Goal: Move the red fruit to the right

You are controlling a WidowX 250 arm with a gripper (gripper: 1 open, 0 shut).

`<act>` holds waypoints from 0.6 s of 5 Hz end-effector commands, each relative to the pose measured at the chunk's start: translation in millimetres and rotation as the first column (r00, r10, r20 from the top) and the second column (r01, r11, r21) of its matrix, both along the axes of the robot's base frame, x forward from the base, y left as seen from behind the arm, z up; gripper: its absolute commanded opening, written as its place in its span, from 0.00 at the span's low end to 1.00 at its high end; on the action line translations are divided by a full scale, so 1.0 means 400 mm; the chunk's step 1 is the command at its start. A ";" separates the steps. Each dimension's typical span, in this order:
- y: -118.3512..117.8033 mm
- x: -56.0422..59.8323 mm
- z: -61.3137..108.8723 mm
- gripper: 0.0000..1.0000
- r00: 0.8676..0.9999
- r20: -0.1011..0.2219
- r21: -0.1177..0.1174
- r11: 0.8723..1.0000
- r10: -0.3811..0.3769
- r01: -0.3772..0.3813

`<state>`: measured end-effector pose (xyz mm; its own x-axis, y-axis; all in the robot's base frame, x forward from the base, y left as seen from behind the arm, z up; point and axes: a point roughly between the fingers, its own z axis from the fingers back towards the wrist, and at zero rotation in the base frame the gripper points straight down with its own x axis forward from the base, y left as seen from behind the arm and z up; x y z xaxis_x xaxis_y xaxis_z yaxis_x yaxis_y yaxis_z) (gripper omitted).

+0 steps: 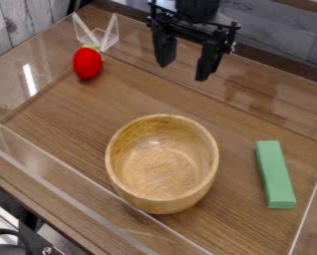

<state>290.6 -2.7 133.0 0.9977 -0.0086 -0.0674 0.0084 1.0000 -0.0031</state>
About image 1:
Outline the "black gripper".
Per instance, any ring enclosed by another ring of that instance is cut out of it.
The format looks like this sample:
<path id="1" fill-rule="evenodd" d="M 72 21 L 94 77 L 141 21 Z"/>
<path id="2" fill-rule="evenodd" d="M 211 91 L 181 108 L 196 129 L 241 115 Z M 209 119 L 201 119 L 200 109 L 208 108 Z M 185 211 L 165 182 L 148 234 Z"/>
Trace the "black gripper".
<path id="1" fill-rule="evenodd" d="M 156 57 L 165 68 L 176 60 L 177 39 L 203 44 L 196 79 L 207 81 L 217 71 L 224 53 L 233 51 L 237 20 L 220 9 L 223 0 L 149 0 Z"/>

